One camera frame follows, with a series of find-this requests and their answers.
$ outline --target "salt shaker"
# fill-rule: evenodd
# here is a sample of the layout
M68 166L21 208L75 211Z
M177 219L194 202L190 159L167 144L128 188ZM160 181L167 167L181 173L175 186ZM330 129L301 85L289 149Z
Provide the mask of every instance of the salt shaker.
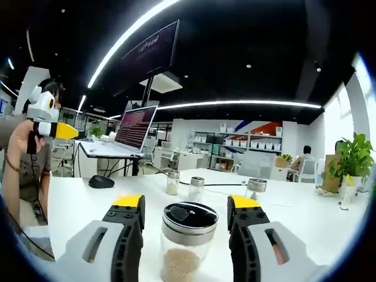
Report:
M190 180L188 201L200 203L204 193L204 178L193 176Z
M169 171L167 175L167 189L166 193L169 195L177 195L177 191L179 189L179 182L180 182L180 172L177 170Z

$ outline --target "plant pot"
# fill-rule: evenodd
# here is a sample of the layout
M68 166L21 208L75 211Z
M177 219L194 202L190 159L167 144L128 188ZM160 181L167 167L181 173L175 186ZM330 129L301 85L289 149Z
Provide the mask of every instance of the plant pot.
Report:
M351 203L355 197L355 193L357 191L357 187L361 187L362 177L359 176L350 176L353 186L347 181L346 177L342 179L342 186L340 191L340 197L342 204Z

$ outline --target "white shelf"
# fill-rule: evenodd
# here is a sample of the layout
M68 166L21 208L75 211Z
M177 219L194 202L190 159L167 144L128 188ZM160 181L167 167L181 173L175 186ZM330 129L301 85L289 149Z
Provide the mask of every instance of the white shelf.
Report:
M220 135L232 135L232 136L248 136L247 133L236 133L236 132L233 132L233 133L230 133L230 132L219 132L218 134L220 134Z
M204 143L204 142L193 142L193 144L205 144L205 145L211 145L211 143Z
M260 138L276 138L276 139L282 139L282 136L275 136L275 135L264 135L264 134L251 134L251 137L260 137Z
M221 157L221 156L215 156L215 155L213 155L213 157L215 157L216 159L234 160L233 157Z
M281 153L282 151L270 150L270 149L259 149L259 148L249 148L251 151L261 151L261 152L271 152L271 153Z
M244 149L244 150L247 150L246 147L240 147L240 146L223 145L223 144L215 144L215 145L223 146L223 147L229 147L229 148L236 148L236 149Z

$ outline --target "ceiling light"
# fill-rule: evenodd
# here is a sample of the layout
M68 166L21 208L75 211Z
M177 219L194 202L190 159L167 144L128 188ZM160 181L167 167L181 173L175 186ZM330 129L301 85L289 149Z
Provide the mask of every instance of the ceiling light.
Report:
M98 112L98 113L105 113L106 112L105 110L98 109L98 108L94 108L93 111Z
M273 101L273 100L229 100L229 101L209 101L198 103L186 103L171 106L158 107L157 110L178 109L194 106L210 106L210 105L237 105L237 104L250 104L250 105L279 105L279 106L292 106L301 108L321 109L321 106L307 103L298 102L285 102L285 101Z
M13 91L11 91L10 88L7 87L7 86L3 83L3 81L0 80L0 83L1 83L2 86L4 86L5 88L7 88L10 92L12 92L12 94L14 94L14 95L16 95L16 96L18 97L18 95L17 95L16 93L14 93Z
M11 69L14 69L14 66L13 66L12 61L11 61L10 58L8 58L8 64L9 64L9 66L11 67Z
M80 105L78 106L78 110L77 110L78 112L80 112L82 104L84 103L85 99L86 99L86 95L83 95L82 98L81 98Z
M121 117L122 115L116 115L116 116L110 116L108 119L117 119L118 117Z
M154 6L152 9L148 10L145 14L143 14L136 22L126 31L123 35L116 41L116 43L111 47L110 51L108 51L107 55L102 59L101 63L99 64L98 68L96 69L94 75L92 76L88 88L91 88L102 71L102 69L106 66L110 58L115 54L115 52L123 45L125 40L127 40L132 34L134 34L141 26L143 26L148 20L150 20L155 15L159 14L164 9L168 8L169 6L179 2L180 0L163 0L161 3Z

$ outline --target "person sitting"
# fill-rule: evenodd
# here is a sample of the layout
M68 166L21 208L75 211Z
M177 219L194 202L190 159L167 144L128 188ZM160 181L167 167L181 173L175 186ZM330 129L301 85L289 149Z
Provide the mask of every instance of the person sitting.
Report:
M303 168L303 163L305 160L315 160L315 158L311 156L311 150L312 149L310 146L305 145L303 148L304 156L298 157L291 165L291 169L300 172Z

